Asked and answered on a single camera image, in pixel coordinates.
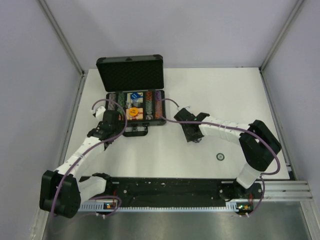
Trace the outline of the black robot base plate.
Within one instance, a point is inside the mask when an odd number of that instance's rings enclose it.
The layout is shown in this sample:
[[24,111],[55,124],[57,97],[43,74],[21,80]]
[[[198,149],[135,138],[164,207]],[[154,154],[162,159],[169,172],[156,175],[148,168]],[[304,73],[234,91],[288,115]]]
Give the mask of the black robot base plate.
[[245,189],[233,179],[109,177],[100,196],[117,196],[125,207],[222,207],[262,193],[258,182]]

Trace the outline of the black poker set case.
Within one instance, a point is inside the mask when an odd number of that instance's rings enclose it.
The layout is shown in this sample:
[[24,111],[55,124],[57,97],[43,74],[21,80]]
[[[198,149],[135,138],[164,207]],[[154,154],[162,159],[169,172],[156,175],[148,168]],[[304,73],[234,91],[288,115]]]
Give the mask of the black poker set case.
[[[118,94],[124,93],[125,110],[124,115],[119,115],[119,122],[127,123],[124,132],[126,137],[142,137],[148,134],[148,128],[162,126],[166,123],[163,119],[166,115],[164,103],[164,61],[160,54],[100,57],[96,61],[100,78],[106,91],[106,98],[109,94],[116,94],[116,110],[121,108],[118,104]],[[152,92],[153,119],[146,119],[146,92]],[[155,91],[161,91],[162,117],[155,117]],[[133,103],[127,102],[127,93],[143,92],[143,102],[139,108],[143,108],[142,120],[128,120],[126,109],[133,108]]]

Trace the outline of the red playing card deck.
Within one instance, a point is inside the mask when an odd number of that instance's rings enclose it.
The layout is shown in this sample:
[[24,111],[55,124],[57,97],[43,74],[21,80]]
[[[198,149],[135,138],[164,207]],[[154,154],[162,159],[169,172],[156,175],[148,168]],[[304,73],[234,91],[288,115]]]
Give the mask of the red playing card deck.
[[143,108],[131,107],[126,109],[126,117],[129,121],[143,120],[144,110]]

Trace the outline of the orange big blind button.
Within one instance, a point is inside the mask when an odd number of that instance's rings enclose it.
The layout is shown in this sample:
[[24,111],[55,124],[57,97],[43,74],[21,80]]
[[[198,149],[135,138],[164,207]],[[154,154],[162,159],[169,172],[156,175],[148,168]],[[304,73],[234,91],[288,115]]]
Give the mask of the orange big blind button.
[[139,114],[139,109],[137,107],[132,107],[129,109],[129,115],[135,117]]

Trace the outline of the silver key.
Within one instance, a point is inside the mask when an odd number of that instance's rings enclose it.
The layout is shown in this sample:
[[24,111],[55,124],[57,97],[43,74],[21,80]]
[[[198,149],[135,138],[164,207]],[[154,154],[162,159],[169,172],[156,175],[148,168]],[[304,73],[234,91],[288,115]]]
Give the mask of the silver key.
[[139,108],[140,105],[141,105],[141,103],[138,102],[138,101],[132,101],[132,104],[133,104],[134,107],[137,107],[137,108]]

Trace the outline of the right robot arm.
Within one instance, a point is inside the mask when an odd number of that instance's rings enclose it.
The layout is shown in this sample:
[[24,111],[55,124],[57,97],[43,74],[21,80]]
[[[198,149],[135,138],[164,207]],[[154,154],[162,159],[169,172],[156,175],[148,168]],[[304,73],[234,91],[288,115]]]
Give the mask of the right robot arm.
[[235,179],[233,192],[245,198],[252,191],[253,183],[264,173],[272,161],[276,161],[276,173],[280,171],[277,154],[282,146],[266,124],[261,120],[237,123],[222,120],[201,112],[194,115],[180,108],[174,119],[181,125],[187,142],[198,143],[203,137],[216,137],[241,147],[245,164]]

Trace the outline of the blue small blind button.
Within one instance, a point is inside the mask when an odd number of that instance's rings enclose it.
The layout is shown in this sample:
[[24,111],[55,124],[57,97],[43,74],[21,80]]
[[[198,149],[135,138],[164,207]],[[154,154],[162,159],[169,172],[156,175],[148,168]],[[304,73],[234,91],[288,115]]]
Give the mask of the blue small blind button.
[[131,95],[130,95],[130,98],[131,98],[132,100],[139,99],[140,97],[141,97],[141,96],[139,95],[138,92],[133,92],[133,93],[131,93]]

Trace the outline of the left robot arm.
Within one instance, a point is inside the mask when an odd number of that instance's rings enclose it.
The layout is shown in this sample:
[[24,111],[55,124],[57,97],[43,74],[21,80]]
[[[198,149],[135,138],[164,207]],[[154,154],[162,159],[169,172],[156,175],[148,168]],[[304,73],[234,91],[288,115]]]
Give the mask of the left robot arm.
[[58,168],[42,175],[41,210],[70,219],[90,198],[100,195],[106,199],[113,194],[114,187],[107,182],[105,173],[95,173],[81,180],[95,159],[124,131],[118,111],[99,109],[94,116],[99,119],[98,125],[88,132],[80,147]]

